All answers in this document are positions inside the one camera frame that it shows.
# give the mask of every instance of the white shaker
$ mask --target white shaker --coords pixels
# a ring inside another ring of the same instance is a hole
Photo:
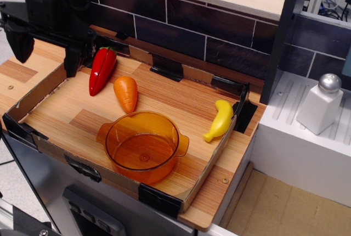
[[[296,120],[314,134],[320,134],[334,123],[343,92],[341,79],[335,74],[324,74],[318,85],[309,90]]]

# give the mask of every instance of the red pepper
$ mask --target red pepper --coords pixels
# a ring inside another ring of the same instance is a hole
[[[89,79],[89,93],[96,95],[106,84],[116,64],[116,53],[110,48],[100,48],[96,53]]]

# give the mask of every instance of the banana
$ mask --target banana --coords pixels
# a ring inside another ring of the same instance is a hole
[[[211,124],[210,131],[203,135],[207,142],[210,142],[213,137],[225,134],[230,126],[231,118],[234,116],[233,107],[226,100],[216,101],[216,108],[218,113]]]

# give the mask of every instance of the orange bowl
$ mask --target orange bowl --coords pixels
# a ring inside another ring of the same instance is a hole
[[[165,178],[189,139],[162,114],[138,111],[102,125],[97,141],[105,147],[113,169],[133,180],[152,184]]]

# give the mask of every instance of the carrot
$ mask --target carrot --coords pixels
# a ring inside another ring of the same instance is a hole
[[[114,83],[116,97],[122,108],[127,113],[134,111],[138,99],[138,86],[135,80],[129,76],[122,76]]]

